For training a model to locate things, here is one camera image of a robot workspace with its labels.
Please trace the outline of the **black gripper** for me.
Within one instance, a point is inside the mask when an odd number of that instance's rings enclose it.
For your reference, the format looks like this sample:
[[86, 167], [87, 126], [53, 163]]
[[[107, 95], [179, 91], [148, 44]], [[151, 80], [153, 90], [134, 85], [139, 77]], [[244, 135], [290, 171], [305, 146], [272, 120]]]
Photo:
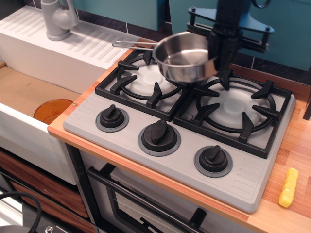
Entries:
[[[265, 53], [274, 29], [253, 19], [249, 6], [218, 6], [188, 9], [187, 31], [208, 37], [208, 58], [219, 57], [218, 72], [225, 72], [242, 48]], [[244, 30], [262, 34], [260, 41], [242, 36]]]

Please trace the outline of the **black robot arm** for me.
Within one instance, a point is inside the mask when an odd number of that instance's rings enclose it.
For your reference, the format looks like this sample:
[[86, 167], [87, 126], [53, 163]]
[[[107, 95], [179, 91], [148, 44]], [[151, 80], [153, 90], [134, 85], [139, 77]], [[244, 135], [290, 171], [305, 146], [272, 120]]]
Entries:
[[252, 18], [250, 8], [263, 9], [269, 4], [269, 0], [262, 4], [255, 0], [219, 0], [215, 9], [191, 7], [187, 31], [207, 38], [208, 58], [214, 60], [218, 72], [225, 72], [239, 49], [267, 51], [269, 35], [275, 30]]

